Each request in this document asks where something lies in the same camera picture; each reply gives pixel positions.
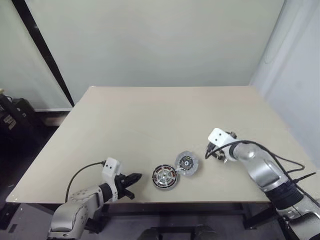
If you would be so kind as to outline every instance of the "gray floor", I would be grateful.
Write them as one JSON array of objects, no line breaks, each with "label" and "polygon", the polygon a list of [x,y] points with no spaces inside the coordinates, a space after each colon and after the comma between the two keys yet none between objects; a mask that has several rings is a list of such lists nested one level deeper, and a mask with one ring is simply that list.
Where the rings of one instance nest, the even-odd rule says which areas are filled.
[{"label": "gray floor", "polygon": [[[27,204],[21,204],[7,230],[0,230],[1,240],[44,240],[50,226],[51,215]],[[258,229],[244,230],[239,216],[115,216],[100,234],[85,231],[82,240],[136,240],[150,227],[196,226],[212,227],[221,240],[284,240],[277,221]],[[168,233],[164,240],[188,240],[186,233]]]}]

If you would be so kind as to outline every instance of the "black pole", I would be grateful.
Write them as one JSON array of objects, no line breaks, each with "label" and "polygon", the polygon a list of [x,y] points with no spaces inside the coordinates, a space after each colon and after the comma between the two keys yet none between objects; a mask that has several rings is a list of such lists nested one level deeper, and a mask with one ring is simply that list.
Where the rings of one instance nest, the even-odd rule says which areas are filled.
[{"label": "black pole", "polygon": [[69,100],[72,107],[75,106],[75,103],[71,97],[71,94],[67,88],[67,85],[59,71],[59,68],[54,60],[51,52],[41,35],[41,32],[29,11],[29,8],[25,0],[11,0],[18,14],[20,15],[21,20],[23,21],[26,29],[28,30],[32,40],[34,41],[36,47],[38,48],[40,54],[42,55],[44,61],[48,65],[50,71],[52,72],[55,80],[59,84],[60,88],[64,92],[66,98]]}]

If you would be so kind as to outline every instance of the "circular metal disc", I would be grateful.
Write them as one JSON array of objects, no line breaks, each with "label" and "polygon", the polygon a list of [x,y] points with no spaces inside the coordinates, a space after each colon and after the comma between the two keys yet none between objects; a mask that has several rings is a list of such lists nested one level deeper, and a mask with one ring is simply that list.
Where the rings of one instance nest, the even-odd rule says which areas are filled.
[{"label": "circular metal disc", "polygon": [[170,165],[160,165],[155,168],[152,174],[154,185],[162,190],[173,189],[178,182],[179,175]]},{"label": "circular metal disc", "polygon": [[199,159],[190,151],[181,152],[175,160],[175,166],[179,169],[179,173],[184,176],[193,175],[199,166]]}]

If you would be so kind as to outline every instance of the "black cable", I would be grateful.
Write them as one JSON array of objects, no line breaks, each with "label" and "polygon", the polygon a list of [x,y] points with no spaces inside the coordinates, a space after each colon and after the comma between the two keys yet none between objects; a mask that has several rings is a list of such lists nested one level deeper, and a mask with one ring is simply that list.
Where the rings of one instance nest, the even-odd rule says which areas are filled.
[{"label": "black cable", "polygon": [[68,195],[69,195],[69,190],[70,190],[70,186],[72,184],[72,181],[75,179],[75,177],[78,175],[78,173],[80,173],[83,169],[86,169],[88,167],[91,167],[91,166],[94,166],[94,165],[99,165],[99,164],[102,164],[103,166],[105,165],[106,161],[99,161],[99,162],[95,162],[95,163],[91,163],[87,166],[84,166],[83,168],[81,168],[80,170],[78,170],[74,175],[73,177],[71,178],[69,184],[68,184],[68,187],[66,189],[66,193],[65,193],[65,202],[68,201]]},{"label": "black cable", "polygon": [[277,154],[275,154],[275,153],[274,153],[274,155],[275,155],[278,159],[287,161],[287,162],[292,163],[292,164],[299,165],[299,166],[301,167],[301,168],[296,168],[296,169],[292,169],[292,170],[286,171],[287,174],[290,174],[290,173],[293,173],[293,172],[302,171],[302,170],[304,170],[304,169],[306,168],[304,165],[302,165],[302,164],[299,163],[299,162],[296,162],[296,161],[292,161],[292,160],[283,158],[283,157],[281,157],[281,156],[279,156],[279,155],[277,155]]},{"label": "black cable", "polygon": [[316,174],[316,172],[309,173],[309,174],[304,175],[304,176],[302,176],[302,177],[293,179],[293,182],[296,184],[296,183],[300,182],[301,180],[306,179],[306,178],[308,178],[308,177],[311,177],[312,175],[315,175],[315,174]]},{"label": "black cable", "polygon": [[290,182],[292,182],[295,187],[297,189],[299,189],[304,195],[306,195],[315,205],[317,205],[320,208],[320,203],[315,200],[309,193],[307,193],[305,190],[303,190],[300,186],[298,186],[294,180],[289,176],[289,174],[286,172],[285,168],[281,165],[281,163],[279,162],[279,160],[277,159],[276,155],[274,153],[272,153],[269,149],[267,149],[265,146],[255,142],[255,141],[249,141],[249,140],[239,140],[239,141],[234,141],[231,143],[228,143],[226,145],[223,145],[221,147],[218,147],[217,149],[213,150],[212,152],[215,153],[217,151],[221,151],[222,149],[224,149],[225,147],[231,146],[231,145],[235,145],[235,144],[255,144],[258,147],[260,147],[262,150],[266,151],[272,158],[273,160],[276,162],[276,164],[279,166],[279,168],[283,171],[283,174],[289,179]]},{"label": "black cable", "polygon": [[[213,145],[212,143],[209,143],[209,144],[208,144],[207,151],[206,151],[205,156],[204,156],[205,159],[208,159],[210,156],[213,156],[213,157],[215,157],[215,158],[217,157],[216,154],[214,154],[216,150],[213,151],[213,149],[214,149],[216,146],[213,145],[214,147],[212,147],[212,145]],[[289,160],[289,159],[283,158],[282,156],[279,156],[279,155],[277,155],[277,154],[275,154],[275,153],[272,153],[272,154],[275,155],[277,158],[279,158],[279,159],[281,159],[281,160],[284,160],[284,161],[287,161],[287,162],[289,162],[289,163],[292,163],[292,164],[295,164],[295,165],[300,166],[300,168],[296,168],[296,169],[292,169],[292,170],[286,171],[286,173],[288,173],[288,174],[293,173],[293,172],[302,171],[302,170],[305,169],[305,166],[302,165],[302,164],[299,163],[299,162],[296,162],[296,161],[293,161],[293,160]]]}]

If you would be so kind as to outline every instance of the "table leg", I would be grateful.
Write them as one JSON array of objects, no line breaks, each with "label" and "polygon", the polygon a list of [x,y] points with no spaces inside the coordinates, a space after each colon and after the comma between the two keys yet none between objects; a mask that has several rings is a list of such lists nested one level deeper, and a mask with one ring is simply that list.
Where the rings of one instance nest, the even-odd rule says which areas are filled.
[{"label": "table leg", "polygon": [[285,240],[299,240],[297,235],[292,231],[292,229],[285,223],[282,217],[278,218],[279,226],[282,230]]},{"label": "table leg", "polygon": [[4,207],[0,209],[0,230],[6,230],[8,228],[19,206],[20,203],[6,203]]},{"label": "table leg", "polygon": [[279,217],[274,207],[269,207],[266,210],[254,215],[243,221],[244,229],[254,229]]}]

